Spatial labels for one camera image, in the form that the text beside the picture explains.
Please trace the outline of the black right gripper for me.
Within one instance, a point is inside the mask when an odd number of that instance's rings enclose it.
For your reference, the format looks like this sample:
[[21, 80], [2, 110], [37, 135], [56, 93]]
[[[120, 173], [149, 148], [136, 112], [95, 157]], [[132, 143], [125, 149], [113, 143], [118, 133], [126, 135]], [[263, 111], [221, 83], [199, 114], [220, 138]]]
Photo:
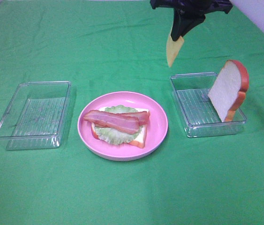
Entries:
[[[173, 41], [184, 37], [193, 28], [203, 23], [205, 14], [217, 11], [228, 14], [233, 7], [229, 0], [150, 0], [150, 5], [153, 9], [173, 8], [173, 25], [170, 34]], [[184, 17], [187, 16], [194, 19], [185, 19]]]

